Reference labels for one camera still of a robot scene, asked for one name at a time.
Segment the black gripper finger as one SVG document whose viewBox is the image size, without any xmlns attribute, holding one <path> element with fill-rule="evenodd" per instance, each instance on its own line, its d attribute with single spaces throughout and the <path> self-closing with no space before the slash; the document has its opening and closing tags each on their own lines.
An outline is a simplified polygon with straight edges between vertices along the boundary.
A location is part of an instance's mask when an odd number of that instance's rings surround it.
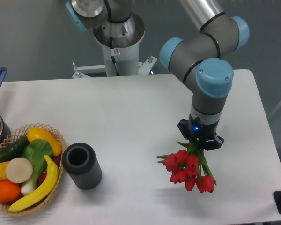
<svg viewBox="0 0 281 225">
<path fill-rule="evenodd" d="M 180 130 L 182 136 L 188 140 L 191 141 L 191 129 L 190 129 L 190 122 L 186 119 L 181 119 L 180 122 L 177 125 L 178 129 Z"/>
<path fill-rule="evenodd" d="M 223 143 L 224 143 L 224 139 L 216 135 L 213 140 L 204 142 L 203 149 L 205 149 L 206 151 L 219 149 L 221 148 Z"/>
</svg>

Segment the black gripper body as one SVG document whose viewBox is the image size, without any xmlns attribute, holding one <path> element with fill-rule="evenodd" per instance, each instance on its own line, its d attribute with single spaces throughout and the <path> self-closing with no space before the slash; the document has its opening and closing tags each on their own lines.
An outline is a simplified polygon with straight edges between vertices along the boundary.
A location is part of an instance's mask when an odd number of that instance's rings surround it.
<svg viewBox="0 0 281 225">
<path fill-rule="evenodd" d="M 198 111 L 190 111 L 188 127 L 190 130 L 189 142 L 200 140 L 211 141 L 215 138 L 219 122 L 219 113 L 214 115 L 202 114 Z"/>
</svg>

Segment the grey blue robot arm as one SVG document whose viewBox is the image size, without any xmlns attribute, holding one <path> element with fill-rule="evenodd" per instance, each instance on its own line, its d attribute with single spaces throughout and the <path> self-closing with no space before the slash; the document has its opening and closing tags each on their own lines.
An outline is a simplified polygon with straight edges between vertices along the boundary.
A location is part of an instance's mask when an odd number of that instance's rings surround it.
<svg viewBox="0 0 281 225">
<path fill-rule="evenodd" d="M 232 87 L 232 66 L 221 60 L 249 39 L 245 20 L 228 17 L 215 0 L 183 0 L 181 5 L 200 32 L 192 41 L 169 39 L 161 48 L 162 65 L 192 92 L 188 119 L 178 128 L 189 142 L 214 150 L 224 140 L 216 133 Z M 104 54 L 108 76 L 139 75 L 139 42 L 145 27 L 129 0 L 69 0 L 66 10 L 80 30 L 92 29 Z"/>
</svg>

